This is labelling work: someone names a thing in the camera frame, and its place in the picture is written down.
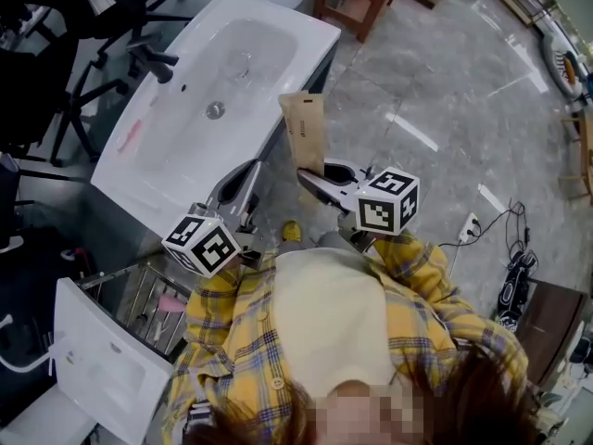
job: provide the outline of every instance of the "brown hair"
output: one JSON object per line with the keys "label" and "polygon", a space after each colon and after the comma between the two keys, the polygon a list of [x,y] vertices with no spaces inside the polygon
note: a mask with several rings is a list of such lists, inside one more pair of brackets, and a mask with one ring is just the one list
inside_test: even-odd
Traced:
{"label": "brown hair", "polygon": [[[433,389],[422,367],[409,367],[414,388],[423,398],[422,443],[430,445],[531,445],[536,427],[532,402],[523,388],[506,377],[505,364],[472,347],[451,370],[445,384]],[[274,445],[312,445],[316,441],[311,400],[299,386],[289,386],[292,411],[274,433]],[[227,401],[213,411],[214,426],[194,426],[183,445],[260,445],[258,418]]]}

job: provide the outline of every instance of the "power strip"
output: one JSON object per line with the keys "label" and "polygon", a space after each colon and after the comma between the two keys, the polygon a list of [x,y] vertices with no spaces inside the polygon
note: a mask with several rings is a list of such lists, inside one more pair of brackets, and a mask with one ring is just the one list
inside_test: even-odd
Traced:
{"label": "power strip", "polygon": [[460,233],[458,235],[458,239],[460,240],[460,242],[462,244],[467,244],[470,235],[468,234],[468,231],[471,231],[472,233],[474,233],[476,236],[477,234],[475,233],[475,228],[477,227],[477,224],[474,224],[474,221],[477,221],[478,217],[473,214],[472,212],[470,212],[467,215],[467,219],[465,220],[465,223],[463,224],[463,227],[460,230]]}

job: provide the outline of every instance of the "chair wheel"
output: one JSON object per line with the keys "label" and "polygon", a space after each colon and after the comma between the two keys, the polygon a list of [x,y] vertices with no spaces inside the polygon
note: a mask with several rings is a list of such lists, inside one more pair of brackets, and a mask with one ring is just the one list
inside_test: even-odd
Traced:
{"label": "chair wheel", "polygon": [[130,86],[126,83],[120,83],[118,85],[118,87],[115,88],[115,92],[120,94],[120,95],[126,95],[128,94],[128,91],[130,90]]}
{"label": "chair wheel", "polygon": [[103,69],[105,67],[105,63],[107,63],[108,58],[109,56],[107,53],[99,53],[96,61],[93,61],[93,66],[95,66],[98,70]]}

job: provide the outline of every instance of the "yellow plaid shirt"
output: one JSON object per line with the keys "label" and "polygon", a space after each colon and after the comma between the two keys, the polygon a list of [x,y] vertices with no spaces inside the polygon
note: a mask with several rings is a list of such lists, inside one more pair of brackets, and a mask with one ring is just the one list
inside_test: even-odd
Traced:
{"label": "yellow plaid shirt", "polygon": [[[369,260],[385,288],[387,337],[396,368],[406,374],[414,358],[437,387],[459,355],[460,343],[481,345],[509,362],[524,383],[527,359],[515,336],[478,316],[447,276],[447,258],[409,233],[374,244],[383,262]],[[180,443],[188,410],[196,401],[213,406],[226,398],[256,413],[269,443],[290,413],[282,384],[290,369],[274,325],[271,298],[275,252],[259,272],[223,271],[203,282],[187,305],[188,346],[175,364],[165,416],[165,445]]]}

